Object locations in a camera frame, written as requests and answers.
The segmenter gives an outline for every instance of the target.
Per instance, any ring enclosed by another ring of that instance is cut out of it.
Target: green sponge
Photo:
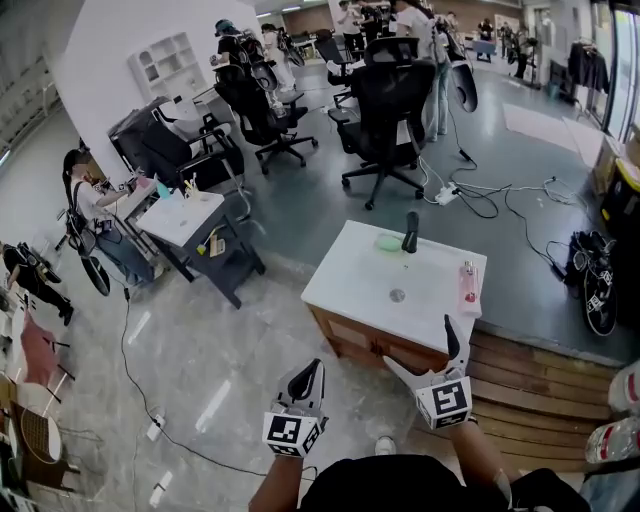
[[[402,240],[391,235],[380,235],[376,247],[387,252],[398,252],[402,248]]]

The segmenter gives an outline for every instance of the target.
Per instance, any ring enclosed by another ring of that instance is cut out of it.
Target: drain
[[[397,302],[402,302],[406,297],[406,295],[399,288],[394,288],[393,290],[391,290],[391,292],[389,292],[389,297],[391,298],[392,302],[397,303]]]

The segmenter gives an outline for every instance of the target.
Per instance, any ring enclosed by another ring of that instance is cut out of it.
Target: sink basin
[[[387,252],[380,235],[404,238],[368,224],[347,221],[302,294],[308,304],[447,352],[444,315],[466,336],[475,319],[458,311],[458,276],[465,261],[478,267],[480,290],[486,257],[418,239],[418,251]]]

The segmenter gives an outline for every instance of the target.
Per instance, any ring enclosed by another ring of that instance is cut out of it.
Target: wooden cabinet
[[[308,307],[338,357],[386,368],[382,356],[389,356],[417,374],[439,371],[447,364],[448,356],[442,352],[324,309]]]

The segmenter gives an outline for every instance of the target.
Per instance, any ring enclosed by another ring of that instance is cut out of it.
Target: black faucet
[[[418,250],[418,224],[420,217],[416,212],[407,214],[407,234],[402,242],[402,250],[413,254]]]

